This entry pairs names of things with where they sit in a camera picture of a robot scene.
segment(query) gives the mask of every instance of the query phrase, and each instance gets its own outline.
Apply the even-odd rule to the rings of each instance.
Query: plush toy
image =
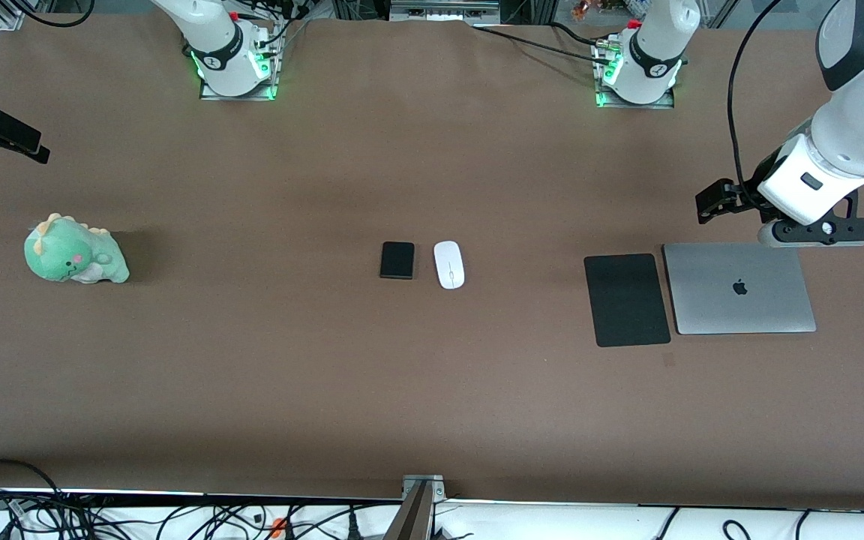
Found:
[[[58,213],[39,223],[25,239],[25,261],[39,278],[49,281],[120,284],[129,279],[126,259],[109,230],[89,229]]]

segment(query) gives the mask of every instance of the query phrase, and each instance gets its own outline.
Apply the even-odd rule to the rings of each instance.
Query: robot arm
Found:
[[[246,95],[271,76],[269,32],[233,20],[216,0],[151,0],[192,48],[199,76],[217,95]]]
[[[618,35],[622,64],[604,82],[630,103],[658,101],[674,85],[682,52],[699,21],[695,0],[655,0],[640,28],[625,28]]]
[[[864,218],[855,216],[864,185],[864,0],[834,4],[816,51],[833,92],[829,103],[759,163],[744,190],[720,180],[697,195],[700,223],[756,208],[765,244],[864,244]],[[850,206],[844,217],[833,212],[843,199]]]

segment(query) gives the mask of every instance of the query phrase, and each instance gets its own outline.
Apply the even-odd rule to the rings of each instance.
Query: silver laptop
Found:
[[[665,244],[679,334],[815,332],[799,250]]]

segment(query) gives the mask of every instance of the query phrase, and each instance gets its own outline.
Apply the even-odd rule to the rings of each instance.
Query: black mouse pad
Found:
[[[595,342],[600,347],[672,341],[651,253],[587,256],[586,282]]]

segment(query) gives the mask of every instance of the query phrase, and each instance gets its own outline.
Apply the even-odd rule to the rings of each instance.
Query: computer mouse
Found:
[[[459,244],[445,240],[435,245],[435,269],[439,272],[439,284],[446,290],[456,290],[466,283]]]

